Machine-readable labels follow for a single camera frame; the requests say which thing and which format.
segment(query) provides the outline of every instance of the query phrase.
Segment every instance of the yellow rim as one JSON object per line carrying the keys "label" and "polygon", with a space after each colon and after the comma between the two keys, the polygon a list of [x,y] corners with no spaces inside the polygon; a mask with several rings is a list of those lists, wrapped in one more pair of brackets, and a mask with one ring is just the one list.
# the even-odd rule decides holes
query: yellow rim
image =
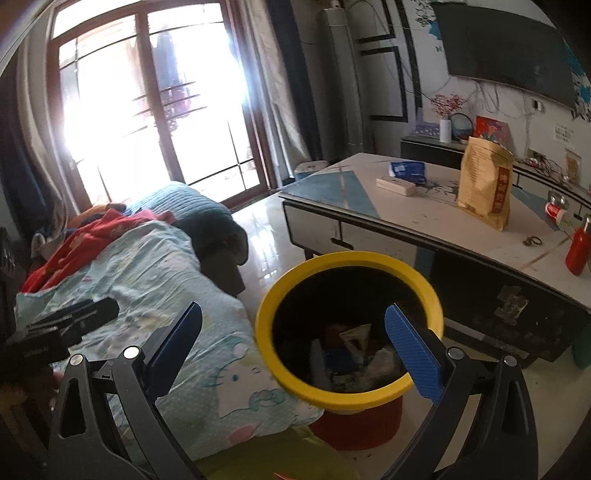
{"label": "yellow rim", "polygon": [[312,405],[331,410],[364,410],[383,405],[403,395],[413,386],[409,374],[403,375],[386,387],[365,393],[334,393],[321,390],[293,375],[279,360],[273,347],[273,321],[283,298],[306,278],[339,267],[369,267],[384,270],[398,277],[415,292],[425,314],[427,327],[439,338],[443,337],[443,312],[437,294],[427,280],[413,267],[387,255],[373,252],[337,252],[308,260],[284,274],[263,298],[256,314],[255,337],[261,355],[277,381],[290,393]]}

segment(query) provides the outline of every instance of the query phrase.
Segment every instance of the dark blue curtain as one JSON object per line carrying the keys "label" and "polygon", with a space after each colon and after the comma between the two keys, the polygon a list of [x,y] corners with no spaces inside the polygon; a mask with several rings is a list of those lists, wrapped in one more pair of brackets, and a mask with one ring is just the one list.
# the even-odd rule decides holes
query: dark blue curtain
{"label": "dark blue curtain", "polygon": [[267,0],[267,7],[283,55],[301,134],[311,159],[321,160],[322,149],[312,89],[291,2],[290,0]]}
{"label": "dark blue curtain", "polygon": [[18,118],[16,55],[0,76],[0,180],[10,214],[30,244],[35,232],[50,228],[53,203],[31,161]]}

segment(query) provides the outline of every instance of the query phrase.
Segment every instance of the paper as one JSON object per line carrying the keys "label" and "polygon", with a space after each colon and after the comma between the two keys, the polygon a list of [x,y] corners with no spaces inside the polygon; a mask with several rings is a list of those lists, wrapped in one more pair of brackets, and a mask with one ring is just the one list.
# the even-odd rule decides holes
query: paper
{"label": "paper", "polygon": [[579,173],[581,171],[581,157],[576,153],[571,152],[568,148],[566,150],[566,174],[569,177],[569,182],[575,185],[579,184]]}
{"label": "paper", "polygon": [[562,143],[565,147],[574,150],[572,142],[574,130],[563,124],[555,124],[554,126],[554,140]]}

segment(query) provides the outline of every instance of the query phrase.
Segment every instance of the window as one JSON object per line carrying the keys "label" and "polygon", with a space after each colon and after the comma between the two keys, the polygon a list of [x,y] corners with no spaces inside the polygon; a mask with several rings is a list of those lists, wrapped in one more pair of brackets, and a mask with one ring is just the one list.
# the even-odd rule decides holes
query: window
{"label": "window", "polygon": [[52,117],[90,202],[170,180],[227,203],[267,189],[225,5],[105,3],[121,8],[80,0],[58,12],[49,54]]}

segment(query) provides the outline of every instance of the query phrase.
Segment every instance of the red bottle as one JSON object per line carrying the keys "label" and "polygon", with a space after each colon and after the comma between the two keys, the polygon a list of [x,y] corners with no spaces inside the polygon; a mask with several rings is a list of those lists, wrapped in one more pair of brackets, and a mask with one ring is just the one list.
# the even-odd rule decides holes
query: red bottle
{"label": "red bottle", "polygon": [[585,263],[591,254],[591,216],[585,217],[582,227],[577,228],[573,235],[573,244],[566,255],[566,266],[574,275],[583,273]]}

